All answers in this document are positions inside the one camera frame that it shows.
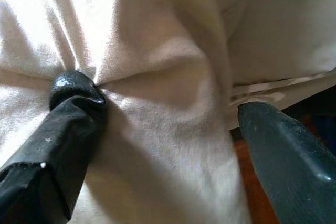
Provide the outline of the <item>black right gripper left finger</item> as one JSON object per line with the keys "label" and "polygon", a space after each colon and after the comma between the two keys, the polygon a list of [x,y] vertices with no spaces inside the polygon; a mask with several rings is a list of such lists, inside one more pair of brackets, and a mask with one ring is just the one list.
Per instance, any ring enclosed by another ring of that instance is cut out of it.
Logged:
{"label": "black right gripper left finger", "polygon": [[57,76],[49,114],[1,167],[1,223],[68,223],[108,121],[108,103],[79,71]]}

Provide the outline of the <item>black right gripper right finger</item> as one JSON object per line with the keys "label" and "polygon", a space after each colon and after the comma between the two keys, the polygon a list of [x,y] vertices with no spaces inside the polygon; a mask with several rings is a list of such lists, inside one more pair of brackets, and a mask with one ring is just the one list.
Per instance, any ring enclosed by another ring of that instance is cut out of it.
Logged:
{"label": "black right gripper right finger", "polygon": [[268,103],[240,105],[238,121],[280,223],[335,223],[335,156],[303,124]]}

